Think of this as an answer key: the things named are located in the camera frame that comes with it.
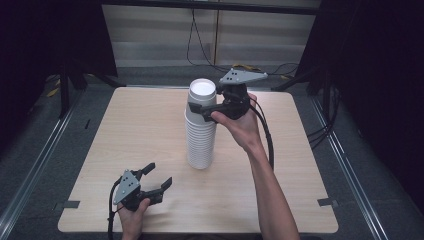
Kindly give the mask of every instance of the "wooden table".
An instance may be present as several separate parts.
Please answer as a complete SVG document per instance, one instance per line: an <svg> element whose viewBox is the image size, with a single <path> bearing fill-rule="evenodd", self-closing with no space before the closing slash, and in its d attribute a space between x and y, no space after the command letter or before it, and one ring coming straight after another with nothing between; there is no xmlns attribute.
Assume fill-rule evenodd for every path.
<svg viewBox="0 0 424 240"><path fill-rule="evenodd" d="M116 89L69 197L80 205L64 209L60 231L106 232L113 183L125 169L138 170L155 162L156 169L142 177L142 189L158 188L171 176L173 185L165 192L163 203L148 208L144 232L260 232L250 164L226 128L217 127L214 161L209 168L197 170L187 163L187 93L187 89ZM253 93L268 121L275 174L299 231L337 231L331 206L321 207L317 202L328 196L292 96ZM118 216L114 231L122 231Z"/></svg>

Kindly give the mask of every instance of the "stack of white paper cups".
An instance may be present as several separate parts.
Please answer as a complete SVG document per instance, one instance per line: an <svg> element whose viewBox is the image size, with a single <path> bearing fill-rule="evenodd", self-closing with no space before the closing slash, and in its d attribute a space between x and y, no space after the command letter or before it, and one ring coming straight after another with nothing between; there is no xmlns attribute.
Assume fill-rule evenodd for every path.
<svg viewBox="0 0 424 240"><path fill-rule="evenodd" d="M196 79L190 84L186 118L187 161L196 169L209 167L213 160L216 124L205 122L201 114L190 111L189 102L210 106L216 104L215 84L204 78Z"/></svg>

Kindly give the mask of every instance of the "gray carpet floor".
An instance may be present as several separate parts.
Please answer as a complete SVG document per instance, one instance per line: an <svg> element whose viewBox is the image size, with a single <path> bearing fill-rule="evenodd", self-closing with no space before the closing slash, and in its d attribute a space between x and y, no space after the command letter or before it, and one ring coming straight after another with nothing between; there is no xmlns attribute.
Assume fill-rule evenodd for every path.
<svg viewBox="0 0 424 240"><path fill-rule="evenodd" d="M263 67L272 72L275 66ZM200 77L215 82L224 73L211 67L156 67L119 68L116 81L129 85L183 86ZM82 93L66 129L51 155L46 168L32 191L29 201L16 221L9 239L107 239L106 233L68 234L58 230L61 211L57 203L68 200L91 142L100 125L114 89L94 77L87 77L89 85ZM267 80L249 84L256 89L269 89L287 80L270 76ZM287 90L294 97L306 133L321 128L311 99L306 94L307 83ZM0 214L4 212L17 189L24 181L34 161L48 140L60 113L60 95L46 97L45 93L28 116L25 128L11 140L11 147L3 152L0 161ZM341 104L334 128L357 174L364 191L379 216L388 239L424 239L424 218L390 171L374 155L361 138L349 112ZM313 151L324 185L334 207L339 230L334 234L315 234L331 239L377 239L373 236L358 207L346 177L327 140ZM254 239L253 235L146 235L145 239Z"/></svg>

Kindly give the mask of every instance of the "forearm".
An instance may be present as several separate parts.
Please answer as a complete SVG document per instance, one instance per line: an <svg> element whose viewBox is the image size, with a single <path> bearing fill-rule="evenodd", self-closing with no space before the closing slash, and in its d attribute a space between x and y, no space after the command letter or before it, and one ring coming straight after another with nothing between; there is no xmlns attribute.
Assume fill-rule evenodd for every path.
<svg viewBox="0 0 424 240"><path fill-rule="evenodd" d="M245 149L252 168L264 239L299 239L296 223L262 144Z"/></svg>

